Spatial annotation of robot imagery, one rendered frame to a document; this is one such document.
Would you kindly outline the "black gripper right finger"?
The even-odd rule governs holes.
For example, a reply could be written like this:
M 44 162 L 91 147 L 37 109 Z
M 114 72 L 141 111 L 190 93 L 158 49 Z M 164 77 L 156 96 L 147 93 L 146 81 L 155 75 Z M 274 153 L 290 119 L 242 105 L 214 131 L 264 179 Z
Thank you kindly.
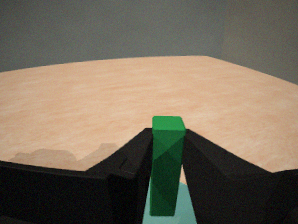
M 190 129 L 182 167 L 197 224 L 281 224 L 298 207 L 298 169 L 269 172 Z

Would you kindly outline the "green rectangular block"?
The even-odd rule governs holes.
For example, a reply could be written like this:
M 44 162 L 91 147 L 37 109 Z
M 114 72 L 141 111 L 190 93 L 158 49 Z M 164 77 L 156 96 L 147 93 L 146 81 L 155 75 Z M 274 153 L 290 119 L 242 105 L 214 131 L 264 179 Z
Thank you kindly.
M 174 216 L 186 127 L 180 116 L 153 116 L 150 216 Z

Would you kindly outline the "cyan circle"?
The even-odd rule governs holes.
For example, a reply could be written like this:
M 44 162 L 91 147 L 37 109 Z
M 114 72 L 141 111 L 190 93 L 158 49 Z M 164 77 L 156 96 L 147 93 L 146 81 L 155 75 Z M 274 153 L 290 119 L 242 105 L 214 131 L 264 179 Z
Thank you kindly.
M 150 182 L 146 199 L 143 224 L 197 224 L 188 186 L 179 183 L 174 216 L 150 216 Z

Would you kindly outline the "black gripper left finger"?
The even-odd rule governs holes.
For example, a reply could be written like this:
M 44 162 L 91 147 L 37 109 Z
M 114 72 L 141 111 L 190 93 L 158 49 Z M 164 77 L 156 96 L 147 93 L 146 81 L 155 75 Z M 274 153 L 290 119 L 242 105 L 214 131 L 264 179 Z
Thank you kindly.
M 152 128 L 145 128 L 86 171 L 0 160 L 0 217 L 34 224 L 142 224 L 152 156 Z

